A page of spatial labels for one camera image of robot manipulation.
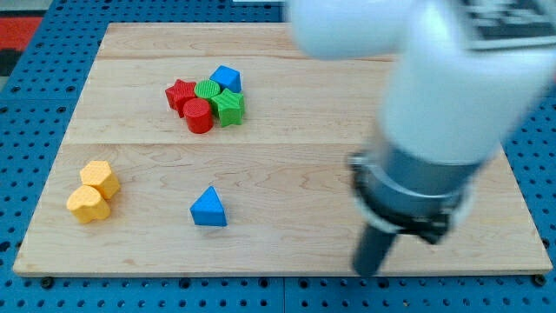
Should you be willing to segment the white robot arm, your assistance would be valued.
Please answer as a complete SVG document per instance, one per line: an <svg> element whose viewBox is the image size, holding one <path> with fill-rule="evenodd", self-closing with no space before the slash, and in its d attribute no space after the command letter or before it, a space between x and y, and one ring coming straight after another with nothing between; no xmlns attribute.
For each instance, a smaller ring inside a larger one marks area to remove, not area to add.
<svg viewBox="0 0 556 313"><path fill-rule="evenodd" d="M473 207L473 178L555 73L552 1L291 1L305 54L399 57L367 147L349 158L372 276L402 234L435 244Z"/></svg>

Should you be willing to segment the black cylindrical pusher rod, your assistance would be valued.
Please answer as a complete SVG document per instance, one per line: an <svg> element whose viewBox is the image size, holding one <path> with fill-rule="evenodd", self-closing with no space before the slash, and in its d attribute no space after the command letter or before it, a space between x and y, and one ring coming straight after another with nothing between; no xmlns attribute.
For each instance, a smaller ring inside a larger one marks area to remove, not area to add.
<svg viewBox="0 0 556 313"><path fill-rule="evenodd" d="M359 276L373 276L386 258L396 237L395 233L387 233L366 224L354 250L354 271Z"/></svg>

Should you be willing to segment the grey metal end-effector flange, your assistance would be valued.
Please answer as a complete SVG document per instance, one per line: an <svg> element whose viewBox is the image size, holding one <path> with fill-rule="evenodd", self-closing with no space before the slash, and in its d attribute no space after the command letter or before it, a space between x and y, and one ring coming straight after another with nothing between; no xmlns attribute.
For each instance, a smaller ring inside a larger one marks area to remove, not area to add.
<svg viewBox="0 0 556 313"><path fill-rule="evenodd" d="M363 241L391 243L398 235L437 244L467 218L477 163L431 162L378 137L348 159Z"/></svg>

